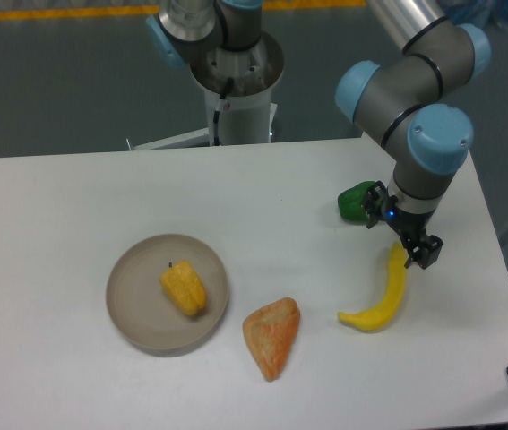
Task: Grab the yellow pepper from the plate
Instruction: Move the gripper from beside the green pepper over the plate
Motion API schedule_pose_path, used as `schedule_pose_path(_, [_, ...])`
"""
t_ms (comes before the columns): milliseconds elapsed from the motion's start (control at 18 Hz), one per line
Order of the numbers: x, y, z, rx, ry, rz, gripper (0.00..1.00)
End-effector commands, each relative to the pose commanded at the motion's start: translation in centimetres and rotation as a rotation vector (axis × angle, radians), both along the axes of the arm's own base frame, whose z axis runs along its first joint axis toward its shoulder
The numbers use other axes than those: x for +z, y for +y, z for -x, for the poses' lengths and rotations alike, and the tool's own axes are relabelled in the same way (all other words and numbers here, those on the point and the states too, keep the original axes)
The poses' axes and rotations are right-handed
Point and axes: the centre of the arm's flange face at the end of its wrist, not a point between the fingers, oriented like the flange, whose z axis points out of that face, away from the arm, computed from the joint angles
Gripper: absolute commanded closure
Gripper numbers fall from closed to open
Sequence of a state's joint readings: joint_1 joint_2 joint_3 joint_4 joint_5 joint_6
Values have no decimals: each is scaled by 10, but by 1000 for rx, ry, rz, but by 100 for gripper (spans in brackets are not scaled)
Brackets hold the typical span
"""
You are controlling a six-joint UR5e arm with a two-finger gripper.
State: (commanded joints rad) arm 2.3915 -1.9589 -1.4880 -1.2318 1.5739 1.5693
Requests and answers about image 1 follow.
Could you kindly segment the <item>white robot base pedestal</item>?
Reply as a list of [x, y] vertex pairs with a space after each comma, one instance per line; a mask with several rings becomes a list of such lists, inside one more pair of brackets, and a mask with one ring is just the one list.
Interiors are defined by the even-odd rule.
[[212, 50], [190, 65], [194, 82], [203, 93], [207, 126], [129, 149], [149, 151], [269, 142], [277, 110], [271, 101], [272, 91], [283, 69], [281, 47], [265, 31], [246, 50]]

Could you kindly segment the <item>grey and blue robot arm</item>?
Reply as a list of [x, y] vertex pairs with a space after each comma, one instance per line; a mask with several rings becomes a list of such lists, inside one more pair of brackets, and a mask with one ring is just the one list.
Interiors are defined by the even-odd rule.
[[[262, 29], [259, 1], [162, 1], [146, 21], [163, 61], [188, 68], [202, 89], [213, 146], [270, 139], [271, 92], [284, 68]], [[471, 24], [455, 25], [434, 1], [372, 1], [370, 10], [401, 51], [389, 68], [362, 61], [336, 87], [338, 109], [395, 163], [388, 183], [360, 201], [366, 223], [386, 223], [408, 264], [432, 265], [443, 242], [426, 231], [474, 140], [469, 118], [443, 96], [487, 68], [491, 47]]]

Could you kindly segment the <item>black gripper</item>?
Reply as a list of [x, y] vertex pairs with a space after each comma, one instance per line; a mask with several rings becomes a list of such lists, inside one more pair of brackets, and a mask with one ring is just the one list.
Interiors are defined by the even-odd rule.
[[443, 247], [440, 237], [426, 233], [432, 212], [408, 212], [400, 209], [398, 202], [395, 195], [389, 197], [383, 182], [377, 181], [370, 185], [361, 202], [367, 217], [366, 228], [371, 229], [379, 222], [385, 222], [397, 233], [407, 251], [404, 267], [408, 269], [416, 264], [423, 270], [427, 269], [438, 260]]

